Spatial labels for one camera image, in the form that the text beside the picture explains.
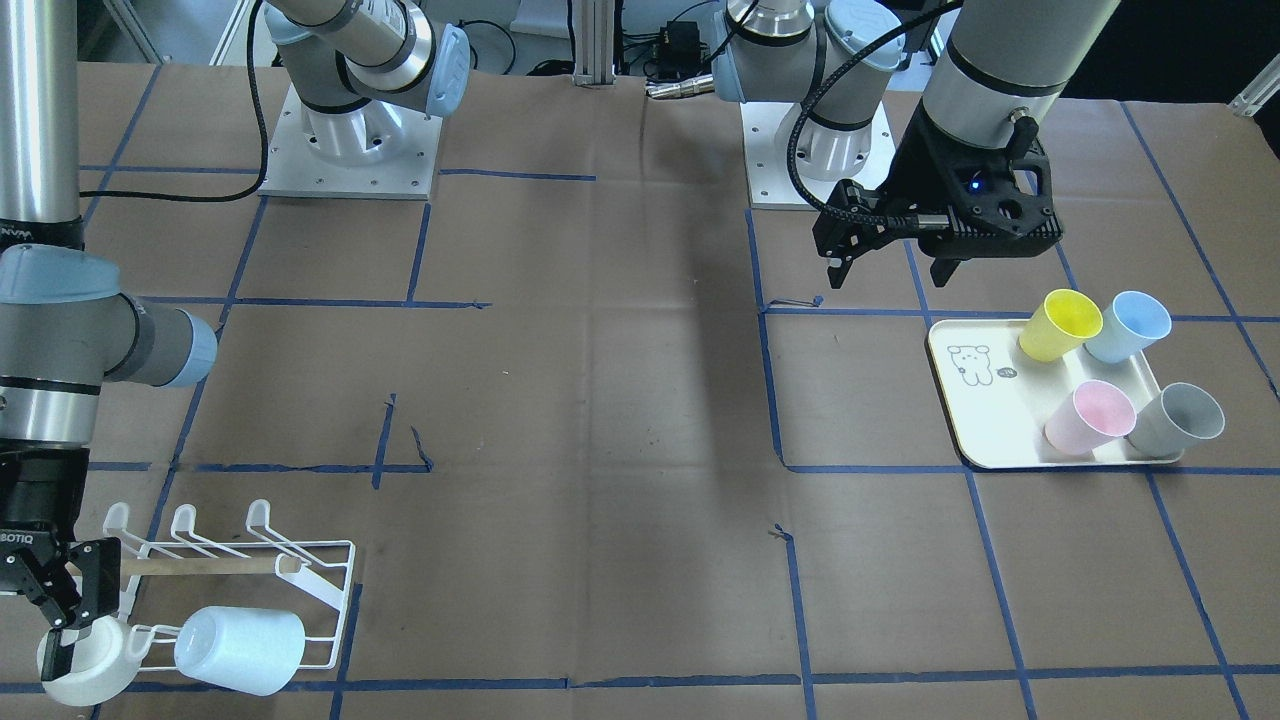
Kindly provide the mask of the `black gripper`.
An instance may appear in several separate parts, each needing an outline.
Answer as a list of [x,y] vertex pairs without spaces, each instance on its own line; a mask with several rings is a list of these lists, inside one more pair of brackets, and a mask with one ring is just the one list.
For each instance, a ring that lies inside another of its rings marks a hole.
[[[119,609],[122,543],[101,538],[73,546],[87,448],[13,448],[1,460],[3,591],[24,596],[50,625],[40,679],[55,682],[70,673],[74,659],[74,650],[61,644],[64,632]],[[19,550],[32,555],[13,555]],[[81,570],[78,592],[67,560]]]
[[[931,281],[936,288],[943,288],[968,260],[1034,258],[1064,236],[1037,119],[1019,108],[1004,127],[1011,131],[1010,140],[979,149],[950,137],[918,108],[879,187],[896,214],[915,208],[947,217],[948,228],[918,237],[922,251],[934,258]],[[860,254],[827,252],[832,290],[844,287]]]

